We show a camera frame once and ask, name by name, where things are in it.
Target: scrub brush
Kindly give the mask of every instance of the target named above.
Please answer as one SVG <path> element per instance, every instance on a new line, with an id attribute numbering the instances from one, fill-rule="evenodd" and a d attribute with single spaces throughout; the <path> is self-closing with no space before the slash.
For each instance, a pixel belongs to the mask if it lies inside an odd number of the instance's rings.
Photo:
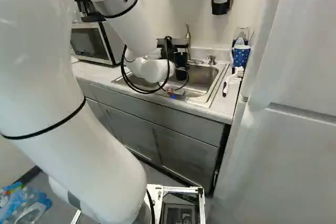
<path id="1" fill-rule="evenodd" d="M 235 67 L 235 73 L 226 78 L 223 86 L 223 97 L 226 97 L 227 91 L 229 89 L 229 82 L 232 78 L 243 78 L 245 69 L 243 67 Z"/>

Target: blue cup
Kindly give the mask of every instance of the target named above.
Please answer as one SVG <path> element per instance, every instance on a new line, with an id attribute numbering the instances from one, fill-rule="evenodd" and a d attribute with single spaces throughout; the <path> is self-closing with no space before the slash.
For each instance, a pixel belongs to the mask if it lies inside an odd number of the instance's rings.
<path id="1" fill-rule="evenodd" d="M 248 55 L 250 54 L 251 47 L 245 45 L 237 45 L 234 48 L 234 58 L 233 58 L 233 66 L 246 68 L 246 63 L 248 59 Z"/>

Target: refrigerator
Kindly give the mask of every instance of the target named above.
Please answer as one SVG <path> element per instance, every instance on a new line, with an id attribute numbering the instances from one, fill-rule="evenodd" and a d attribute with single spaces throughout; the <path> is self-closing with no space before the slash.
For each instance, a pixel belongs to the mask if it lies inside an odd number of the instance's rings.
<path id="1" fill-rule="evenodd" d="M 336 223 L 336 0 L 265 0 L 207 223 Z"/>

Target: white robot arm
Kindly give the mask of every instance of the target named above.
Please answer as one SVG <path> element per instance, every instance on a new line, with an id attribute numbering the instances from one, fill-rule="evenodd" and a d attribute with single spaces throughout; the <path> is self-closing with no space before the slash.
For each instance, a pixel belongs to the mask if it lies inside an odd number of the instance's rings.
<path id="1" fill-rule="evenodd" d="M 0 132 L 101 223 L 132 223 L 146 175 L 97 121 L 72 74 L 73 1 L 0 0 Z M 92 1 L 128 45 L 128 59 L 156 47 L 137 0 Z M 129 65 L 139 74 L 140 60 Z"/>
<path id="2" fill-rule="evenodd" d="M 156 37 L 138 0 L 91 0 L 127 45 L 125 64 L 148 82 L 163 81 L 167 76 L 166 60 L 145 60 L 156 48 Z M 170 62 L 170 75 L 175 65 Z"/>

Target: white countertop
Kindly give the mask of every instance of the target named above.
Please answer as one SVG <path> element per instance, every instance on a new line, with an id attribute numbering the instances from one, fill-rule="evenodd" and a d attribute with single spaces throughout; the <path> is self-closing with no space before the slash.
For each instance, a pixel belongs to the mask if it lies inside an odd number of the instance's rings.
<path id="1" fill-rule="evenodd" d="M 187 112 L 189 114 L 198 115 L 214 121 L 231 124 L 236 100 L 238 96 L 239 80 L 234 79 L 229 84 L 229 90 L 226 97 L 223 97 L 223 84 L 227 76 L 231 74 L 231 66 L 228 67 L 224 78 L 222 79 L 216 92 L 215 98 L 209 108 L 198 106 L 195 104 L 189 104 L 184 101 L 173 100 L 171 98 L 162 97 L 157 94 L 140 94 L 129 87 L 112 83 L 111 81 L 121 76 L 120 66 L 117 67 L 105 67 L 102 65 L 95 65 L 83 61 L 74 62 L 72 64 L 72 70 L 76 78 L 93 84 L 102 88 L 110 89 L 116 92 L 120 92 L 126 95 L 130 95 L 145 101 L 150 101 L 163 106 L 174 108 L 180 111 Z"/>

